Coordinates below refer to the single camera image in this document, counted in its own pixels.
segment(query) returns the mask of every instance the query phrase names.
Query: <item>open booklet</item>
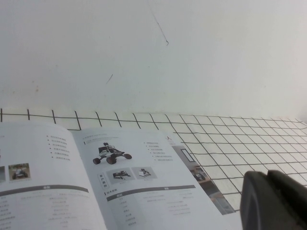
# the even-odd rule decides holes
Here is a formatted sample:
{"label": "open booklet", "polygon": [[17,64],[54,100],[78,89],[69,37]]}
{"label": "open booklet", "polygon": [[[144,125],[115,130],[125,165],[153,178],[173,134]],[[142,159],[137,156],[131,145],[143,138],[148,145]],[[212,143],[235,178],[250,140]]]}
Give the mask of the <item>open booklet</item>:
{"label": "open booklet", "polygon": [[204,192],[207,175],[174,138],[1,124],[0,229],[229,230],[222,213],[233,209],[217,209],[223,195]]}

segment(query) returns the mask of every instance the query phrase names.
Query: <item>wall scratch mark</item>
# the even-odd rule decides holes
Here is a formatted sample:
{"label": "wall scratch mark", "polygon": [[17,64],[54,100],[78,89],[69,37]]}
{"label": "wall scratch mark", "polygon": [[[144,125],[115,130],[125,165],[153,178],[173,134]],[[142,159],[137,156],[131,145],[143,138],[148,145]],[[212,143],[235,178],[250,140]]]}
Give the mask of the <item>wall scratch mark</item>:
{"label": "wall scratch mark", "polygon": [[112,77],[113,77],[113,75],[111,75],[111,77],[109,78],[109,80],[107,80],[106,84],[108,84],[108,82],[111,80]]}
{"label": "wall scratch mark", "polygon": [[154,18],[155,22],[158,24],[158,26],[159,26],[159,28],[160,28],[160,30],[161,30],[161,33],[163,34],[163,37],[164,37],[164,39],[165,39],[165,41],[166,41],[166,43],[167,43],[166,45],[168,46],[169,42],[168,42],[168,40],[167,40],[167,38],[166,38],[166,36],[165,36],[163,30],[162,30],[162,28],[161,28],[161,26],[160,26],[160,24],[159,24],[157,18],[156,18],[155,15],[154,15],[154,12],[153,12],[153,10],[152,10],[152,8],[151,8],[151,6],[150,6],[149,1],[147,1],[147,3],[148,3],[148,5],[149,5],[149,9],[150,9],[150,11],[151,11],[151,13],[152,13],[152,15],[153,15],[153,18]]}

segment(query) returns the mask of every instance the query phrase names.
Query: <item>white wall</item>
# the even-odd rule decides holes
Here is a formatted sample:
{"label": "white wall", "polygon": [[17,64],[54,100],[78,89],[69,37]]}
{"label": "white wall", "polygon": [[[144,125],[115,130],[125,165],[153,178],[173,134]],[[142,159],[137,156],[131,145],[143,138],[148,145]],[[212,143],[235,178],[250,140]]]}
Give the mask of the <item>white wall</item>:
{"label": "white wall", "polygon": [[0,2],[0,107],[303,118],[306,61],[301,0]]}

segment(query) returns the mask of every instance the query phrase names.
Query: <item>grid paper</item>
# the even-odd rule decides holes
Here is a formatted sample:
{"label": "grid paper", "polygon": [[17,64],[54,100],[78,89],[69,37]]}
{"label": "grid paper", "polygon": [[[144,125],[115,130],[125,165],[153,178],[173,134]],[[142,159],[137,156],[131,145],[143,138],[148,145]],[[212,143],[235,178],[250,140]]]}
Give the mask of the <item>grid paper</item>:
{"label": "grid paper", "polygon": [[307,187],[307,125],[297,119],[0,109],[0,121],[52,122],[68,130],[128,127],[172,132],[239,210],[246,171],[280,170]]}

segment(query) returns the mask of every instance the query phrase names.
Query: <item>robot car image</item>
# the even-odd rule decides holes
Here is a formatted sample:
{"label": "robot car image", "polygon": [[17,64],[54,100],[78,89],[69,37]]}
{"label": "robot car image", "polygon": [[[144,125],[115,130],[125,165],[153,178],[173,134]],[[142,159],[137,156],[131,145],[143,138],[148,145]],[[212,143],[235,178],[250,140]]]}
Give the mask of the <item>robot car image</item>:
{"label": "robot car image", "polygon": [[126,171],[120,171],[120,172],[113,173],[113,178],[114,179],[125,180],[124,176],[130,176],[130,175],[128,175],[128,173]]}
{"label": "robot car image", "polygon": [[93,159],[94,164],[100,164],[101,160],[103,158],[106,158],[106,161],[109,164],[115,164],[117,159],[116,157],[124,157],[128,160],[132,158],[130,154],[127,154],[125,152],[121,152],[117,150],[114,146],[109,145],[108,143],[104,143],[104,147],[100,147],[99,149],[99,157],[100,158],[95,158]]}
{"label": "robot car image", "polygon": [[24,169],[25,168],[16,169],[12,176],[12,179],[15,180],[16,178],[28,177],[28,174],[24,171]]}
{"label": "robot car image", "polygon": [[147,170],[141,169],[139,170],[139,176],[146,177],[146,176],[151,176],[151,174]]}

